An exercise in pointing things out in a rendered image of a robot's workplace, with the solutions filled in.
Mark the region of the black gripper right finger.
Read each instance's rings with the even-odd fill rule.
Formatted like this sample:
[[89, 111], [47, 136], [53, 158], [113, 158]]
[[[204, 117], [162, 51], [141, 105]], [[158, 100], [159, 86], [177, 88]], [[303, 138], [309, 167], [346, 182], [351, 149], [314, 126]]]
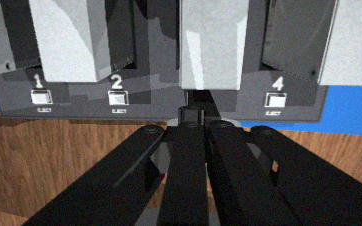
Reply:
[[276, 129], [244, 131], [221, 118], [210, 90], [199, 93], [206, 177], [221, 226], [362, 226], [360, 181]]

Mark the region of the blue flat mat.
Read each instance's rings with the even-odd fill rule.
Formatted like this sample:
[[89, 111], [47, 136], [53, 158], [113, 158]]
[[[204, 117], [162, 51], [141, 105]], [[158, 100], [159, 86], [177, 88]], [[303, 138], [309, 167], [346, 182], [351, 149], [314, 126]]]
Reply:
[[362, 135], [362, 86], [331, 86], [320, 123], [240, 122], [242, 127], [265, 125], [278, 130]]

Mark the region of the dark grey drive dock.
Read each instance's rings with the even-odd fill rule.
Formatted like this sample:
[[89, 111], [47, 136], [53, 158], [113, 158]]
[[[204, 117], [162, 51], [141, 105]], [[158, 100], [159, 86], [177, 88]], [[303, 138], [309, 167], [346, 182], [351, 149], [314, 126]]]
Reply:
[[[270, 0], [249, 0], [239, 90], [210, 90], [221, 118], [320, 123], [330, 85], [262, 63]], [[169, 121], [179, 84], [179, 0], [130, 0], [134, 61], [98, 82], [47, 82], [42, 65], [0, 74], [6, 119]]]

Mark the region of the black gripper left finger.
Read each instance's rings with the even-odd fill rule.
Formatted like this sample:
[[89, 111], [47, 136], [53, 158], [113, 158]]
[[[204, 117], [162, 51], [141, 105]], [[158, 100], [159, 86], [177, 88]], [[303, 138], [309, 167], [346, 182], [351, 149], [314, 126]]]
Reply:
[[188, 90], [166, 130], [140, 127], [21, 226], [134, 226], [165, 173], [156, 226], [209, 226], [204, 128]]

